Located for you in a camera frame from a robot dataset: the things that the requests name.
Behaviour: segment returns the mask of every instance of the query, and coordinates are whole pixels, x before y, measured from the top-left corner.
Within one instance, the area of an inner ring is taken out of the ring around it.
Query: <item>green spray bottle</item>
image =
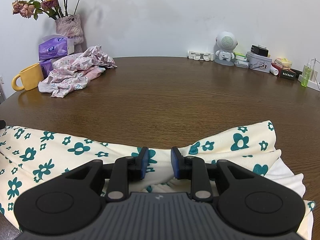
[[[301,80],[301,85],[302,86],[307,87],[311,71],[312,71],[311,59],[309,59],[307,65],[304,65],[304,67],[303,67],[302,80]]]

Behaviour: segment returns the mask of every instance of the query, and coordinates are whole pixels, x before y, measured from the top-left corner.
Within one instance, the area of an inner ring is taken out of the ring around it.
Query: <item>purple tissue box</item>
[[[74,39],[55,37],[39,45],[39,60],[64,57],[74,53]]]
[[[42,60],[40,61],[40,66],[41,66],[41,70],[43,73],[43,77],[46,79],[50,73],[50,71],[53,70],[53,62],[57,61],[59,58],[52,58],[52,59],[47,59],[47,60]]]

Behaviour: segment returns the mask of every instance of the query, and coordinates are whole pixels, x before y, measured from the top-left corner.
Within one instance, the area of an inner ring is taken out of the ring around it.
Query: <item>robot astronaut speaker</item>
[[[238,45],[236,37],[230,32],[219,33],[216,38],[217,45],[219,50],[216,52],[216,58],[214,61],[221,65],[233,66],[231,59],[235,58],[235,55],[232,51]]]

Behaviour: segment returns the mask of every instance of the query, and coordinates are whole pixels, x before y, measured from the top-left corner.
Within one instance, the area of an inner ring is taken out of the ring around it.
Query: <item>white blanket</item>
[[[296,191],[305,193],[303,174],[294,175],[275,150],[276,134],[270,121],[235,127],[180,148],[183,156],[196,155],[206,163],[227,159]],[[14,202],[22,192],[93,159],[114,163],[123,156],[137,156],[140,147],[96,142],[91,139],[25,127],[0,130],[0,212],[16,227]],[[214,182],[212,189],[217,190]],[[173,179],[170,149],[149,149],[145,179],[129,191],[190,191],[190,181]],[[306,215],[298,233],[311,239],[313,201],[305,201]]]

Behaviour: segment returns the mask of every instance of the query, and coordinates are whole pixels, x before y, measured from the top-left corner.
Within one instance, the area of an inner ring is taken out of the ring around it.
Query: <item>metal pivot screw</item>
[[[121,191],[111,191],[108,193],[108,198],[110,198],[110,199],[120,199],[123,196],[124,195]]]
[[[195,193],[197,198],[209,198],[211,197],[211,193],[206,190],[199,190]]]

